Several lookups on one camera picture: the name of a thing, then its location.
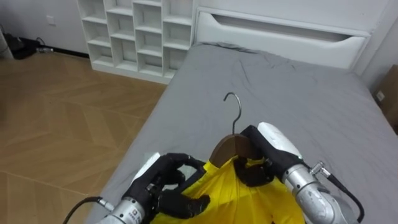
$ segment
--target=cubby shelf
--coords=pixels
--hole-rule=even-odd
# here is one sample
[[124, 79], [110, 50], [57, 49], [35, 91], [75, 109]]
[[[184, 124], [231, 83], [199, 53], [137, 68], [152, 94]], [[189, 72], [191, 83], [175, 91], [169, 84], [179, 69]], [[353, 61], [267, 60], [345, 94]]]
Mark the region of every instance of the cubby shelf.
[[132, 9], [128, 7], [115, 6], [108, 9], [107, 12], [124, 16], [132, 16]]
[[193, 42], [198, 0], [77, 0], [94, 70], [168, 84]]

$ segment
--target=wall outlet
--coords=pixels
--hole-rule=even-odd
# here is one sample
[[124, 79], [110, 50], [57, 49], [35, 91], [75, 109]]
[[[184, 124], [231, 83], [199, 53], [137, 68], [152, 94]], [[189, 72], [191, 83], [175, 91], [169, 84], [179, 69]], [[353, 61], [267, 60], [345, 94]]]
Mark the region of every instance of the wall outlet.
[[47, 16], [47, 22], [48, 24], [50, 24], [51, 26], [55, 26], [55, 20], [53, 16]]

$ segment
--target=black glove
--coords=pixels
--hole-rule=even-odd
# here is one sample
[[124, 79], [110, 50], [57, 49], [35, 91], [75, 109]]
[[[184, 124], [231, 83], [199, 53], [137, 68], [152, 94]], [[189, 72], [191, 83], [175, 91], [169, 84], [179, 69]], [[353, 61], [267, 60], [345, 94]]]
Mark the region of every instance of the black glove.
[[185, 176], [177, 170], [183, 165], [196, 170], [203, 169], [205, 163], [186, 154], [168, 153], [161, 156], [146, 172], [137, 178], [123, 197], [137, 200], [145, 210], [143, 223], [149, 223], [162, 212], [175, 218], [191, 218], [201, 214], [210, 203], [208, 195], [189, 198], [181, 190], [165, 190], [165, 185], [185, 182]]
[[241, 133], [250, 139], [254, 150], [259, 150], [267, 162], [267, 173], [276, 176], [282, 181], [285, 172], [294, 165], [306, 163], [295, 154], [278, 150], [269, 143], [259, 130], [253, 125], [248, 126]]

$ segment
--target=wrinkled sheet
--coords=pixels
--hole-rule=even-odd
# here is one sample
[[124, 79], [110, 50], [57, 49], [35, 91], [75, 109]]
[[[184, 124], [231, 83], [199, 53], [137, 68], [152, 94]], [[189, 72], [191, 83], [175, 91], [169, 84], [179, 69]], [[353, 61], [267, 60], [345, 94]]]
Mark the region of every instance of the wrinkled sheet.
[[[261, 121], [273, 124], [308, 164], [323, 160], [360, 199], [366, 212], [362, 223], [396, 223], [397, 136], [359, 78], [346, 70], [225, 47], [201, 44], [188, 51], [101, 195], [117, 204], [150, 152], [185, 152], [206, 161], [231, 134], [238, 106], [233, 97], [223, 98], [233, 91], [243, 107], [237, 132]], [[87, 223], [105, 214], [95, 206]]]

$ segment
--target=yellow garment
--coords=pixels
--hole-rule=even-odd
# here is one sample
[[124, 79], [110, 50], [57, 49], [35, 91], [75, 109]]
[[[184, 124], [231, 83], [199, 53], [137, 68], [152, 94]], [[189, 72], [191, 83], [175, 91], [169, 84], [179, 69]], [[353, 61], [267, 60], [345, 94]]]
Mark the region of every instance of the yellow garment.
[[275, 178], [261, 187], [247, 187], [236, 177], [233, 159], [221, 168], [207, 162], [203, 166], [206, 174], [183, 191], [191, 198], [210, 196], [210, 204], [202, 214], [181, 220], [160, 213], [151, 223], [304, 223], [302, 211], [285, 185]]

